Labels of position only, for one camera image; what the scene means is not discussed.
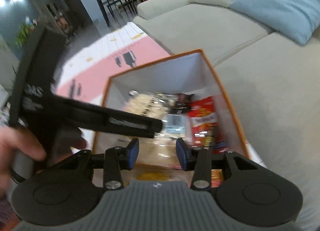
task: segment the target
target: sofa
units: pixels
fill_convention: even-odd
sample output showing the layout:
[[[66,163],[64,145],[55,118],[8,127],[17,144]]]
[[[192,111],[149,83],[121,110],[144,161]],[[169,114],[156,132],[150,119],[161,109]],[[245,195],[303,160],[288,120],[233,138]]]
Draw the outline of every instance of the sofa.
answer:
[[[202,48],[266,166],[303,194],[296,220],[320,226],[320,28],[300,46],[228,8],[148,0],[133,20],[171,54]]]

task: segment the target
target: table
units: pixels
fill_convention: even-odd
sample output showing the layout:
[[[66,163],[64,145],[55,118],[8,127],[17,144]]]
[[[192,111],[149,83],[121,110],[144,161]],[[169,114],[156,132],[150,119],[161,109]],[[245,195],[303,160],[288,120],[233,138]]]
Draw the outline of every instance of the table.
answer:
[[[106,10],[105,10],[105,8],[104,8],[104,5],[105,5],[106,3],[108,4],[108,5],[107,5],[107,8],[109,9],[110,14],[112,15],[112,17],[113,17],[116,21],[117,21],[117,19],[116,19],[114,13],[113,13],[112,5],[114,5],[114,6],[116,7],[116,3],[117,3],[117,2],[120,2],[121,6],[123,7],[124,11],[125,11],[126,14],[127,14],[127,11],[126,11],[126,9],[125,9],[125,7],[124,7],[124,5],[123,5],[123,3],[122,3],[121,0],[110,0],[110,1],[112,1],[112,2],[110,3],[109,0],[107,0],[106,2],[102,2],[102,0],[97,0],[97,3],[98,3],[98,5],[99,5],[99,8],[100,8],[100,10],[101,10],[101,12],[102,12],[103,18],[104,18],[104,20],[106,21],[108,27],[110,27],[110,21],[109,21],[107,12],[106,12]],[[129,9],[129,11],[131,12],[131,14],[132,14],[132,11],[135,12],[135,13],[137,12],[137,11],[136,11],[136,7],[135,7],[135,5],[134,5],[134,3],[133,3],[133,0],[128,0],[128,2],[126,1],[126,3],[129,4],[129,5],[128,5],[128,9]]]

